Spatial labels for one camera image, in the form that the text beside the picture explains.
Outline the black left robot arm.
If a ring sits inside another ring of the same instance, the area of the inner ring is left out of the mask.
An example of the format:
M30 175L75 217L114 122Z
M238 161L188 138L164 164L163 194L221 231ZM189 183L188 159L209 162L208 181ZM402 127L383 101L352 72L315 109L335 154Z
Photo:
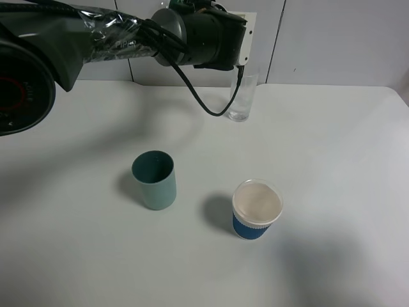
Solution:
M1 4L1 134L28 130L70 91L86 63L155 58L177 73L191 65L244 73L254 18L215 1L171 1L148 19L59 1Z

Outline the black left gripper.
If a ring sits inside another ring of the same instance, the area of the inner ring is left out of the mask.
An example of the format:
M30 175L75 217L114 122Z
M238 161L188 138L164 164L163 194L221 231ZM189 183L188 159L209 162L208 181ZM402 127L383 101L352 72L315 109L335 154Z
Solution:
M181 17L188 51L180 66L230 71L236 65L247 21L229 13L215 1L173 1L172 11Z

